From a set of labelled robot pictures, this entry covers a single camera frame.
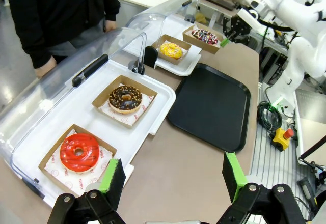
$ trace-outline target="brown paper box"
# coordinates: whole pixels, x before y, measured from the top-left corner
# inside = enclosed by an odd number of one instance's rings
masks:
[[[217,31],[214,31],[212,29],[210,29],[209,27],[203,25],[203,24],[199,24],[199,23],[196,23],[196,26],[199,28],[199,29],[205,29],[205,30],[208,30],[210,32],[212,32],[213,34],[215,34],[218,39],[220,41],[223,41],[223,35]],[[192,30],[194,28],[194,25],[189,27],[188,29],[186,29],[183,33],[182,33],[182,36],[183,36],[183,40],[185,42],[188,42],[188,43],[191,43],[197,47],[200,47],[202,48],[203,50],[205,51],[208,51],[210,53],[213,53],[215,54],[218,50],[219,50],[219,47],[216,47],[216,46],[213,46],[211,44],[208,44],[206,42],[203,42],[201,40],[198,40],[197,38],[195,38],[193,35],[187,35],[186,33],[189,32],[190,30]]]
[[[138,88],[138,90],[143,93],[143,94],[146,94],[147,96],[151,96],[153,97],[153,100],[151,101],[151,103],[149,104],[148,107],[151,106],[151,104],[153,103],[154,99],[155,99],[155,96],[157,95],[157,92],[153,91],[152,89],[148,88],[147,86],[144,86],[126,76],[123,76],[123,75],[120,75],[119,77],[117,77],[114,81],[111,82],[110,85],[108,85],[95,99],[94,101],[92,102],[92,105],[100,112],[102,113],[103,115],[106,115],[107,117],[111,118],[112,120],[115,120],[117,122],[119,122],[120,124],[128,127],[128,128],[132,128],[133,125],[139,121],[140,117],[143,116],[144,113],[142,113],[142,115],[138,118],[138,120],[132,125],[128,125],[128,124],[125,124],[119,120],[116,120],[112,117],[110,117],[109,115],[107,115],[106,113],[104,113],[102,110],[100,110],[99,108],[108,100],[108,97],[110,95],[110,93],[115,89],[117,88],[120,84],[124,84],[124,85],[128,85],[128,86],[133,86],[135,88]]]
[[[183,49],[185,49],[186,53],[184,54],[184,56],[186,56],[189,49],[191,48],[191,45],[189,43],[186,43],[184,41],[181,41],[181,40],[171,37],[169,35],[161,36],[156,42],[154,42],[152,44],[152,46],[155,48],[159,48],[165,41],[175,43],[175,44],[179,45],[180,47],[182,47]],[[172,57],[169,57],[169,56],[166,56],[166,55],[160,53],[159,50],[158,50],[158,56],[174,65],[178,65],[181,62],[181,59],[184,58],[184,56],[183,56],[183,57],[179,58],[178,60],[176,60]]]
[[[46,175],[52,182],[55,183],[55,185],[57,185],[58,187],[60,187],[61,189],[64,190],[64,192],[67,193],[71,193],[73,195],[75,195],[76,197],[78,197],[76,195],[75,192],[71,191],[68,187],[66,187],[62,182],[60,182],[57,178],[55,178],[54,176],[52,176],[49,172],[47,172],[45,170],[45,166],[46,163],[49,161],[49,159],[51,158],[52,154],[56,151],[56,149],[58,147],[60,147],[61,143],[64,141],[64,139],[67,137],[67,135],[72,131],[75,130],[77,133],[84,133],[84,134],[88,134],[91,135],[93,137],[95,137],[95,139],[97,140],[98,144],[102,147],[104,147],[105,149],[109,150],[112,152],[112,158],[116,155],[117,153],[117,149],[112,147],[110,144],[106,143],[105,141],[103,141],[102,139],[98,138],[97,136],[93,135],[92,133],[90,133],[89,131],[73,124],[71,127],[69,127],[69,129],[61,136],[61,138],[59,138],[59,140],[53,145],[53,147],[50,149],[50,151],[44,156],[44,158],[42,159],[41,163],[39,164],[39,169],[41,170],[41,172],[44,173],[44,175]]]

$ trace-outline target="person's hand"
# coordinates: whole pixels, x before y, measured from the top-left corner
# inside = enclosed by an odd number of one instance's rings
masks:
[[[56,60],[51,56],[49,61],[40,68],[34,69],[37,78],[42,78],[47,72],[52,70],[57,65]]]
[[[105,32],[109,32],[117,28],[117,23],[115,21],[106,20],[105,21]]]

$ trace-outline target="red donut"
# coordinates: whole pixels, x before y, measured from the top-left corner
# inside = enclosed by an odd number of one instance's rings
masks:
[[[98,157],[98,142],[88,134],[78,133],[69,136],[60,148],[62,164],[77,173],[83,173],[93,168]]]

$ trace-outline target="yellow donut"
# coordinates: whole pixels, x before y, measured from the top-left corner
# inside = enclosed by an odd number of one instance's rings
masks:
[[[182,49],[175,43],[163,43],[159,52],[176,60],[182,57]]]

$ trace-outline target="person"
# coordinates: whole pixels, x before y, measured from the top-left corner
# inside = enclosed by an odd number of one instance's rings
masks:
[[[9,0],[16,33],[38,78],[117,27],[118,0]]]

